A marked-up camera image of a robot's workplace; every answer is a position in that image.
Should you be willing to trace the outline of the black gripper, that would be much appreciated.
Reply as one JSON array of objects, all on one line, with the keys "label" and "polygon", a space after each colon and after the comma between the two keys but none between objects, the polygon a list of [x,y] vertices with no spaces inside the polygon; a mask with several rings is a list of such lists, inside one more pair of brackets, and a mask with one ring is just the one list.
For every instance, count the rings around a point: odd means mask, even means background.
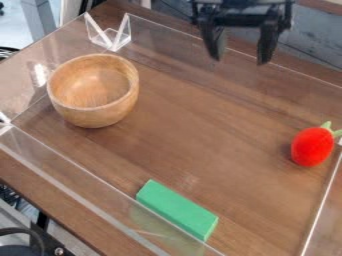
[{"label": "black gripper", "polygon": [[269,62],[279,32],[291,27],[295,0],[189,0],[209,57],[220,61],[225,48],[225,27],[260,28],[256,63]]}]

